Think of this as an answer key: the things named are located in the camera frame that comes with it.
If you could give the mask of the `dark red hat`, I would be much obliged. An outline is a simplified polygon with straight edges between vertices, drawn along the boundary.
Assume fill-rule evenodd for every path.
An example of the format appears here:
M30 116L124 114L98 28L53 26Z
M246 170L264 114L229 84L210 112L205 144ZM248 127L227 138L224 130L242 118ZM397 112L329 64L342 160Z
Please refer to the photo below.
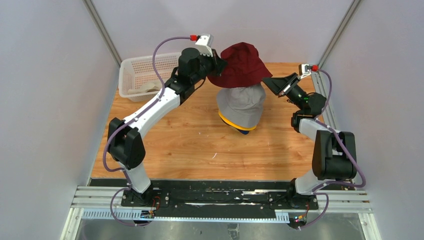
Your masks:
M239 42L224 49L220 58L227 62L220 76L208 75L207 79L220 88L250 87L273 75L259 57L254 45Z

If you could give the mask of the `grey hat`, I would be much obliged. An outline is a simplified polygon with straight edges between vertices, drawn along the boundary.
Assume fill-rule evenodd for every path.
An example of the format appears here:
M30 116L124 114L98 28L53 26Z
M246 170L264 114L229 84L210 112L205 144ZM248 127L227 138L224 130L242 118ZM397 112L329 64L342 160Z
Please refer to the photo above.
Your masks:
M216 96L218 111L232 123L246 128L258 125L265 99L266 92L261 84L222 88Z

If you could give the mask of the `blue hat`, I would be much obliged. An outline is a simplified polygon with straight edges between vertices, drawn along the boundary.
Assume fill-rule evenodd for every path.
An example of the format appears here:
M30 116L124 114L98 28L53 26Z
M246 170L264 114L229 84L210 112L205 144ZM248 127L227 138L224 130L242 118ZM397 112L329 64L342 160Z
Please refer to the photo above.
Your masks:
M250 133L250 130L238 129L238 131L243 135L248 135Z

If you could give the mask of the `yellow hat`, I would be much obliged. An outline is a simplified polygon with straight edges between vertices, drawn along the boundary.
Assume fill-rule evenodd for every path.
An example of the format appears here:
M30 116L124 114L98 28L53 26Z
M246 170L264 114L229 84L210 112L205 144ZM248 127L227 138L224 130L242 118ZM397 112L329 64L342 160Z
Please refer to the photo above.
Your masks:
M230 127L237 129L238 131L249 132L249 131L253 131L257 128L256 125L253 126L253 127L243 127L243 126L237 125L237 124L229 121L226 117L224 117L224 115L220 111L218 111L218 115L225 124L227 124Z

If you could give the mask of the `cream hat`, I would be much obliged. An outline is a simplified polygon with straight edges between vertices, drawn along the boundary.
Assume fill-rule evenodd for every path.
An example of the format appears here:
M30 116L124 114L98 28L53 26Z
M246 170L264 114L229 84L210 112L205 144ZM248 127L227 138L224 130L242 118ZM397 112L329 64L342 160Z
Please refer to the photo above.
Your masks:
M136 89L129 89L127 91L128 95L135 94L145 94L151 92L157 92L162 88L162 83L159 80L153 80L142 84L140 87Z

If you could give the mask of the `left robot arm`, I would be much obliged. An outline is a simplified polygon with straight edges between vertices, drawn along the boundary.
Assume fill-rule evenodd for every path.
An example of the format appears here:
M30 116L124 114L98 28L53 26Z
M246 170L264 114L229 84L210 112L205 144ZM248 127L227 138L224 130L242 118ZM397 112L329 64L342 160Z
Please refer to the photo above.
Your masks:
M151 180L143 164L146 156L144 137L159 120L196 91L199 81L208 76L219 77L227 65L215 50L207 56L196 48L185 48L169 79L154 98L125 119L114 118L109 123L106 152L119 163L127 179L127 191L134 193L133 198L140 206L149 206L153 201Z

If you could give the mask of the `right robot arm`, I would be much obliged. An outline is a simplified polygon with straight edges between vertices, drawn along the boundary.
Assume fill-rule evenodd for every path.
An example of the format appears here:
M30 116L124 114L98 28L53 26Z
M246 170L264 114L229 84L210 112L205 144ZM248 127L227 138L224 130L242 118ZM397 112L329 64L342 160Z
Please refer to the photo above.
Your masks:
M325 184L349 183L356 177L354 159L349 159L345 150L352 156L356 153L355 137L351 132L330 130L318 121L323 113L327 98L320 93L305 92L299 85L301 77L297 73L285 77L264 77L263 83L278 97L287 97L298 107L291 117L293 129L314 142L311 170L290 181L290 186L277 203L286 202L297 209L311 203L314 192Z

